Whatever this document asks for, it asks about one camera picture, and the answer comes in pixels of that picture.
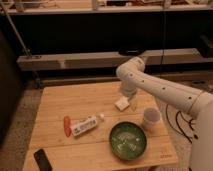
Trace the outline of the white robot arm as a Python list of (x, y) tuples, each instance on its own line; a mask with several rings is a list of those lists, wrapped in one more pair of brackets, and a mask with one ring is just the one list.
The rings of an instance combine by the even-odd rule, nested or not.
[(146, 74), (146, 60), (134, 57), (116, 69), (121, 93), (142, 89), (195, 119), (189, 171), (213, 171), (213, 94)]

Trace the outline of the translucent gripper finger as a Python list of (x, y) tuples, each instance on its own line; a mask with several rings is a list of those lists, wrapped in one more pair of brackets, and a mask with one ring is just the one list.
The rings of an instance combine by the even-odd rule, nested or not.
[(129, 99), (129, 103), (130, 103), (130, 108), (132, 111), (135, 111), (137, 109), (138, 106), (138, 98), (137, 96), (133, 96)]

